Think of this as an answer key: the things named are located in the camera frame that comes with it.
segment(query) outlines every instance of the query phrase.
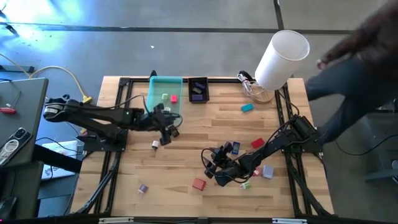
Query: teal bin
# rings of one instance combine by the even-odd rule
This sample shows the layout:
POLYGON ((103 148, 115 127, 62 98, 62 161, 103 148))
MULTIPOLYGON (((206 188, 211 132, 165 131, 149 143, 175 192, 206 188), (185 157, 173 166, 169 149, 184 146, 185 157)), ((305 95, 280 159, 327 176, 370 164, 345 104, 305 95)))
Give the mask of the teal bin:
POLYGON ((153 111, 154 107, 159 103, 163 103, 164 107, 169 107, 171 113, 181 113, 182 104, 182 77, 159 77, 150 78, 149 91, 147 97, 147 107, 149 111, 153 111), (163 94, 168 94, 167 100, 162 99, 163 94), (177 95, 177 103, 171 103, 171 95, 177 95))

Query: person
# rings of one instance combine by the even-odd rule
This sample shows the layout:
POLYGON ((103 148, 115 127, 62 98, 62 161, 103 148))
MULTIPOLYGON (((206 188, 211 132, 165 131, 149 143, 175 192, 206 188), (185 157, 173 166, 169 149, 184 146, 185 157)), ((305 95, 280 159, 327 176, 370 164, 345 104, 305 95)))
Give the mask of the person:
POLYGON ((398 1, 367 18, 321 57, 317 67, 322 71, 305 84, 308 100, 345 96, 338 111, 319 129, 319 141, 324 144, 398 95, 398 1))

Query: wooden tabletop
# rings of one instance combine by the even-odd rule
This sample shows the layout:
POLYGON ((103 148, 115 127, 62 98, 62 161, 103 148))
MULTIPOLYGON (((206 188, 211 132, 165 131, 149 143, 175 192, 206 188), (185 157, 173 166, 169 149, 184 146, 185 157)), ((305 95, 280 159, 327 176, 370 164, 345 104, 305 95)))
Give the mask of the wooden tabletop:
MULTIPOLYGON (((113 106, 120 77, 104 77, 98 97, 99 106, 113 106)), ((300 114, 312 122, 304 82, 301 78, 288 80, 290 99, 300 114)), ((135 83, 132 95, 146 96, 148 83, 135 83)), ((155 152, 153 140, 158 132, 129 132, 127 147, 122 154, 114 196, 112 216, 150 217, 292 217, 293 206, 285 158, 281 152, 263 160, 263 165, 274 167, 274 177, 252 177, 247 190, 231 182, 225 187, 214 178, 204 175, 200 153, 206 147, 219 147, 226 141, 241 143, 239 155, 251 149, 250 142, 257 138, 265 141, 279 127, 276 102, 254 104, 254 111, 243 113, 241 106, 252 103, 242 91, 241 84, 210 83, 210 101, 191 104, 187 85, 182 97, 183 124, 180 136, 172 143, 160 146, 155 152), (194 178, 207 181, 207 189, 192 187, 194 178), (149 187, 144 195, 138 194, 141 184, 149 187)), ((131 102, 131 107, 143 108, 142 99, 131 102)), ((103 152, 94 152, 83 161, 71 212, 78 210, 97 188, 103 164, 103 152)), ((333 213, 328 184, 321 162, 312 154, 303 155, 305 176, 309 189, 333 213)), ((105 190, 103 205, 108 189, 105 190)), ((302 193, 298 197, 304 211, 302 193)))

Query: gray floor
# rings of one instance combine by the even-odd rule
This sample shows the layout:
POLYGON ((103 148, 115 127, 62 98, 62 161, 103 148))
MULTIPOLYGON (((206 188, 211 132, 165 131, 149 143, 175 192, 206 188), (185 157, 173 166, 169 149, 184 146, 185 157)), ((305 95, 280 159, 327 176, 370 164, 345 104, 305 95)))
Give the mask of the gray floor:
MULTIPOLYGON (((377 0, 280 0, 287 29, 351 30, 386 1, 377 0)), ((108 27, 196 27, 277 29, 273 0, 64 0, 8 1, 9 21, 34 24, 108 27)), ((251 74, 272 34, 206 32, 92 32, 41 31, 35 26, 15 25, 20 37, 0 30, 0 53, 21 65, 42 68, 58 65, 78 77, 87 95, 94 98, 105 75, 235 76, 251 74)), ((315 61, 343 35, 305 35, 311 53, 295 76, 317 74, 315 61)), ((3 58, 0 63, 9 64, 3 58)), ((48 96, 70 94, 81 99, 73 79, 58 70, 40 74, 50 80, 48 96)), ((0 77, 25 78, 22 73, 0 77)), ((322 125, 337 109, 341 97, 311 102, 314 122, 322 125)), ((384 137, 396 133, 393 115, 368 116, 339 138, 342 148, 360 153, 384 137)), ((39 137, 68 139, 74 131, 66 124, 42 121, 39 137)), ((341 217, 398 222, 398 187, 392 180, 365 183, 366 172, 388 168, 386 151, 391 140, 363 157, 343 154, 335 143, 325 146, 328 183, 336 214, 341 217)), ((60 215, 74 178, 44 183, 40 216, 60 215)))

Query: white cylinder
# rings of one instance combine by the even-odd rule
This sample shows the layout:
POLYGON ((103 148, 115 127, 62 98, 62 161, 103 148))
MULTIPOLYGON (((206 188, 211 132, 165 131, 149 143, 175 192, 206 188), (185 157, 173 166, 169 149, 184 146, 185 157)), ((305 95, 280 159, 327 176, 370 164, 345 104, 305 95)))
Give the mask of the white cylinder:
POLYGON ((310 53, 306 38, 292 30, 274 34, 256 69, 255 78, 266 90, 278 90, 303 64, 310 53))

